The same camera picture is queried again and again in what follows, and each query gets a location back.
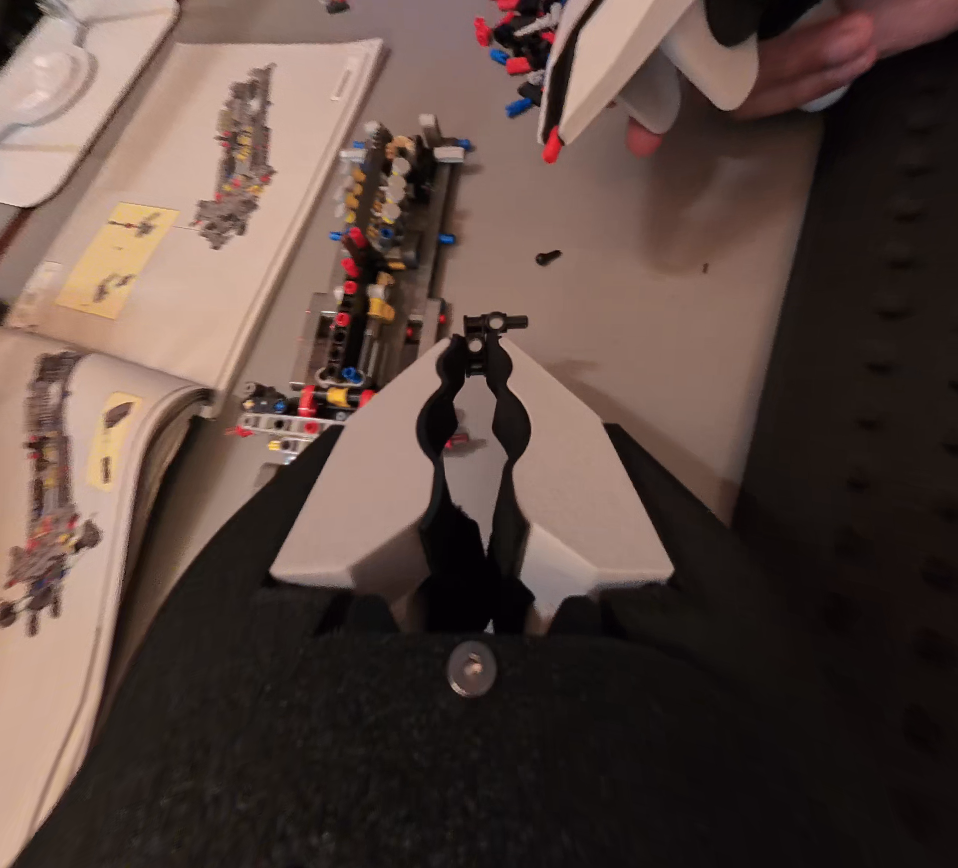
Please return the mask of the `grey lego car chassis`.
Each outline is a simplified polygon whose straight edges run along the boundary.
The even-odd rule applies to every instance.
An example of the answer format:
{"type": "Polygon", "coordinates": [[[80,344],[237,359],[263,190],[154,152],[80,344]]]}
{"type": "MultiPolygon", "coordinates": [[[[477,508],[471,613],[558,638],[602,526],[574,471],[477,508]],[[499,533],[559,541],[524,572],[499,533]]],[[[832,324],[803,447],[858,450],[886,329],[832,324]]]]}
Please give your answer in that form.
{"type": "Polygon", "coordinates": [[[329,283],[305,310],[290,377],[246,383],[230,433],[295,461],[340,428],[417,361],[449,328],[440,295],[458,171],[474,150],[422,114],[411,134],[377,121],[340,153],[342,184],[329,283]]]}

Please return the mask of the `black lego connector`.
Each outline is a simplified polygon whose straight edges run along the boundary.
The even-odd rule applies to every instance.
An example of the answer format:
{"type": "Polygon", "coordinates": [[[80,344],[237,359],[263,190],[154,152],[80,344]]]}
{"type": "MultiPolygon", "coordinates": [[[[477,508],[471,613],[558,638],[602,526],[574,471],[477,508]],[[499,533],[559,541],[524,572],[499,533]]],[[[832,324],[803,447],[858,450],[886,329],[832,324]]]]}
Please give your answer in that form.
{"type": "Polygon", "coordinates": [[[528,328],[529,317],[524,314],[507,314],[493,311],[475,316],[465,316],[463,336],[466,342],[466,368],[468,378],[486,376],[500,353],[501,338],[510,331],[528,328]]]}

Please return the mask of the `black dotted pad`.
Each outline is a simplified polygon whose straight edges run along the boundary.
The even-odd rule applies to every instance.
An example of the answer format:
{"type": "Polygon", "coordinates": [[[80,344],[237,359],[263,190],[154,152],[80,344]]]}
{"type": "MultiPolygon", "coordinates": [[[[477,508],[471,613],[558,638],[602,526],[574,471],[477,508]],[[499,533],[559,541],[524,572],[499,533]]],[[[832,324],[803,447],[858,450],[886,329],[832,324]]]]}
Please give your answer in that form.
{"type": "Polygon", "coordinates": [[[893,866],[956,866],[957,38],[825,114],[734,515],[867,758],[893,866]]]}

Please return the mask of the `white document stand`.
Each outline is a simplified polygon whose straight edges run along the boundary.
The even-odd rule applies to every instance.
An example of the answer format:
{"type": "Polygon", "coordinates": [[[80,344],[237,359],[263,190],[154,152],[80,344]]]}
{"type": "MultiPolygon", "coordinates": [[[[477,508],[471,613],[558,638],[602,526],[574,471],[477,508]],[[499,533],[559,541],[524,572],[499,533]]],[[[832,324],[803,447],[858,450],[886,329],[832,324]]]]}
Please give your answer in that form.
{"type": "Polygon", "coordinates": [[[28,209],[78,168],[178,18],[174,0],[34,0],[1,75],[1,203],[28,209]]]}

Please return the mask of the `lego instruction booklet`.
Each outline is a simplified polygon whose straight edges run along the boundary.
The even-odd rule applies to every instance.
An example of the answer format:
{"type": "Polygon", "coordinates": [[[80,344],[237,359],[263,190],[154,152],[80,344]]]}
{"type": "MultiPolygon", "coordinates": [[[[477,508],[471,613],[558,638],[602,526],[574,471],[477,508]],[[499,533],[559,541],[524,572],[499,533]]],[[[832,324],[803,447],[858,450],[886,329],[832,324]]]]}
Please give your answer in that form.
{"type": "Polygon", "coordinates": [[[164,475],[222,410],[381,48],[174,45],[2,326],[2,866],[81,765],[164,475]]]}

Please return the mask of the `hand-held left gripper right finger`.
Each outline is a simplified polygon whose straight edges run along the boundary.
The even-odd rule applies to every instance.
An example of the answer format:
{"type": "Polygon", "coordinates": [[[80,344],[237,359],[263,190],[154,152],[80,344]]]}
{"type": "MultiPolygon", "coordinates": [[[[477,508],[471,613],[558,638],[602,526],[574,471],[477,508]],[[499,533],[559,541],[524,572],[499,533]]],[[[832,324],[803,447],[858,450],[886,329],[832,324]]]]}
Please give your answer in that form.
{"type": "Polygon", "coordinates": [[[486,359],[506,455],[488,556],[519,610],[507,624],[544,633],[569,598],[666,584],[674,564],[601,418],[509,336],[486,359]]]}

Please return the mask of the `pile of small lego pieces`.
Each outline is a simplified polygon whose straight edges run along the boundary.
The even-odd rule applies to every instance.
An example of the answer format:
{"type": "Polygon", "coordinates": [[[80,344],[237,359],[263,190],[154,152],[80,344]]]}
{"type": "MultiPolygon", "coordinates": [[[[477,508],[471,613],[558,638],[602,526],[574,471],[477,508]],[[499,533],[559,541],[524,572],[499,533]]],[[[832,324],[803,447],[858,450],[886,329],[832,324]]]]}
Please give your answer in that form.
{"type": "Polygon", "coordinates": [[[487,0],[496,13],[473,19],[478,45],[500,67],[514,87],[505,106],[509,120],[538,109],[545,72],[557,37],[557,26],[567,0],[487,0]]]}

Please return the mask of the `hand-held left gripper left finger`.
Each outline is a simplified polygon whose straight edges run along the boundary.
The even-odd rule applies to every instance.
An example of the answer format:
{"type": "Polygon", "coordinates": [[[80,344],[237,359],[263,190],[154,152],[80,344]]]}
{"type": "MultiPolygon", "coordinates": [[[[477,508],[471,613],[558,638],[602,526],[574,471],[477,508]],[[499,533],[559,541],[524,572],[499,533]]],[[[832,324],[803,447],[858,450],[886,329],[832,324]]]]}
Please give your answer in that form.
{"type": "Polygon", "coordinates": [[[338,433],[329,456],[271,564],[273,580],[294,587],[351,590],[409,606],[406,622],[433,632],[459,630],[459,579],[426,554],[421,526],[434,491],[443,495],[445,452],[459,427],[447,363],[458,337],[417,359],[338,433]]]}

